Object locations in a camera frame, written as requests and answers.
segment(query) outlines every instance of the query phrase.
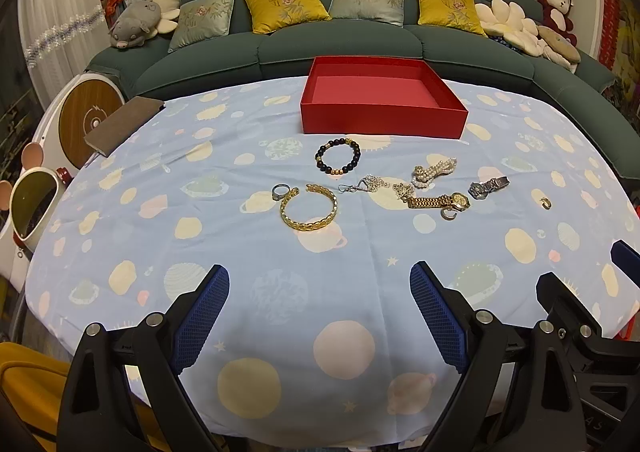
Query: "table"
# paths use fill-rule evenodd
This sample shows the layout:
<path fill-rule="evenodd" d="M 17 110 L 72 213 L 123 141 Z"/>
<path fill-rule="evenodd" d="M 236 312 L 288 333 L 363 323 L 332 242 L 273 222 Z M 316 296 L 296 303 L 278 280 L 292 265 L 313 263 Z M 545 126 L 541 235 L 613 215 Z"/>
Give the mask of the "table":
<path fill-rule="evenodd" d="M 373 445 L 428 432 L 459 379 L 412 299 L 417 261 L 505 323 L 545 317 L 535 284 L 546 272 L 606 336 L 640 306 L 640 291 L 609 258 L 617 239 L 640 246 L 640 221 L 591 143 L 548 104 L 448 82 L 469 110 L 460 140 L 353 135 L 362 158 L 338 180 L 314 164 L 335 136 L 302 135 L 304 85 L 305 77 L 269 80 L 171 100 L 110 158 L 79 172 L 26 290 L 70 352 L 89 323 L 138 324 L 222 264 L 228 301 L 180 376 L 207 427 L 289 448 Z M 340 167 L 351 156 L 337 147 L 324 161 Z M 287 213 L 321 218 L 330 204 L 306 183 L 408 181 L 415 165 L 451 156 L 455 172 L 430 194 L 466 193 L 499 175 L 511 184 L 472 199 L 452 222 L 407 209 L 390 189 L 338 194 L 335 221 L 304 233 L 284 224 L 271 199 L 275 184 L 297 186 Z M 136 369 L 127 373 L 144 397 Z"/>

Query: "red box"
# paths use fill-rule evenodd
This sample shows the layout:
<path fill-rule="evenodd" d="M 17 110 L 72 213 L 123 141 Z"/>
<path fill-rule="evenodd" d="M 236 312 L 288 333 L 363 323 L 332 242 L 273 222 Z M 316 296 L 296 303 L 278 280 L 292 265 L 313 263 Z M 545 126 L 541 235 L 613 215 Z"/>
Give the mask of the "red box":
<path fill-rule="evenodd" d="M 316 57 L 300 102 L 305 134 L 459 139 L 468 111 L 423 60 Z"/>

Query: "brown notebook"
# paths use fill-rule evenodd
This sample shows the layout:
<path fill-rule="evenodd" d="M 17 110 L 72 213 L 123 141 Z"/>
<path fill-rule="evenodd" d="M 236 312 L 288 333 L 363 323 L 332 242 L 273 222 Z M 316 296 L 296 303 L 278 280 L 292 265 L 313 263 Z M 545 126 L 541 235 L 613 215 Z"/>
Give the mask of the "brown notebook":
<path fill-rule="evenodd" d="M 92 129 L 84 137 L 84 142 L 108 158 L 129 136 L 158 114 L 162 106 L 162 100 L 134 96 Z"/>

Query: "yellow pillow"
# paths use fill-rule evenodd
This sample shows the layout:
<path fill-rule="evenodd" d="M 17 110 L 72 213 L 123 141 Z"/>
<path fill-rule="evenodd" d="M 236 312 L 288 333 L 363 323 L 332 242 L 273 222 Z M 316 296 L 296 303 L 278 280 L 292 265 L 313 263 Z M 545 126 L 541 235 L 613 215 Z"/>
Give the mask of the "yellow pillow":
<path fill-rule="evenodd" d="M 486 36 L 474 0 L 420 0 L 418 24 L 446 26 Z"/>
<path fill-rule="evenodd" d="M 254 33 L 271 33 L 285 26 L 331 20 L 320 0 L 245 0 Z"/>

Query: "white curtain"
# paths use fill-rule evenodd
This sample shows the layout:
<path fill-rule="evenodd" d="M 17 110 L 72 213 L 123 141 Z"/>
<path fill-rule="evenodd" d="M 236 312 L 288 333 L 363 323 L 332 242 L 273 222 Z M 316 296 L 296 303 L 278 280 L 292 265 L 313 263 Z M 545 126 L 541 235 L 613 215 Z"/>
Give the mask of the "white curtain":
<path fill-rule="evenodd" d="M 18 23 L 31 81 L 44 109 L 110 44 L 100 0 L 18 0 Z"/>

